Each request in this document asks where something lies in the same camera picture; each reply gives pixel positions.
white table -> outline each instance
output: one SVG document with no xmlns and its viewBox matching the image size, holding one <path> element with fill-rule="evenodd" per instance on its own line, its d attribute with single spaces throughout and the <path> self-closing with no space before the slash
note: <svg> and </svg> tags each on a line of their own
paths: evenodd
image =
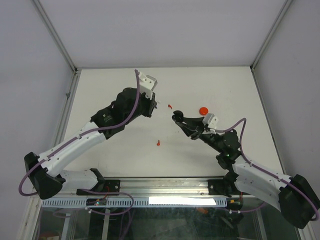
<svg viewBox="0 0 320 240">
<path fill-rule="evenodd" d="M 171 119 L 174 110 L 196 118 L 201 117 L 199 108 L 207 107 L 219 118 L 218 129 L 246 117 L 244 152 L 266 167 L 282 171 L 249 67 L 138 70 L 158 80 L 154 91 L 161 103 L 152 118 L 138 117 L 124 131 L 78 157 L 67 170 L 98 168 L 105 177 L 222 176 L 226 171 L 217 163 L 218 153 L 199 139 L 190 140 Z M 136 87 L 134 69 L 82 70 L 65 136 L 79 130 L 127 87 Z"/>
</svg>

robotic arm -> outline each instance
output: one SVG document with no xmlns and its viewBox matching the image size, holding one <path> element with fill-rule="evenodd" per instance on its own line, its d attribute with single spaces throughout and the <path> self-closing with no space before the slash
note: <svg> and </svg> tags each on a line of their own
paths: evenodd
<svg viewBox="0 0 320 240">
<path fill-rule="evenodd" d="M 157 80 L 137 70 L 136 77 L 139 92 L 137 88 L 125 88 L 115 101 L 99 110 L 73 136 L 39 155 L 30 152 L 24 157 L 27 173 L 36 164 L 39 165 L 28 177 L 41 199 L 51 198 L 60 190 L 89 189 L 101 192 L 105 188 L 105 179 L 96 168 L 82 172 L 64 168 L 88 149 L 124 130 L 126 124 L 140 115 L 152 116 L 157 106 L 153 92 Z"/>
<path fill-rule="evenodd" d="M 253 195 L 275 207 L 289 223 L 300 229 L 314 219 L 315 213 L 318 218 L 320 200 L 303 176 L 291 177 L 276 172 L 244 155 L 241 148 L 244 128 L 239 142 L 233 129 L 235 126 L 224 131 L 216 130 L 218 118 L 212 113 L 187 118 L 181 111 L 174 111 L 172 119 L 192 140 L 200 139 L 219 152 L 216 159 L 223 169 L 228 170 L 223 178 L 224 195 L 231 197 L 229 190 Z M 243 118 L 236 125 L 245 121 Z"/>
</svg>

red circular object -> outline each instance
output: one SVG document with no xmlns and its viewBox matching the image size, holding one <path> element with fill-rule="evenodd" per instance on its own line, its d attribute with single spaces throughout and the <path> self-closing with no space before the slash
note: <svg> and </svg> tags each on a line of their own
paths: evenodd
<svg viewBox="0 0 320 240">
<path fill-rule="evenodd" d="M 199 113 L 200 113 L 202 116 L 207 115 L 208 112 L 209 112 L 208 108 L 206 108 L 206 107 L 204 107 L 204 106 L 199 109 Z"/>
</svg>

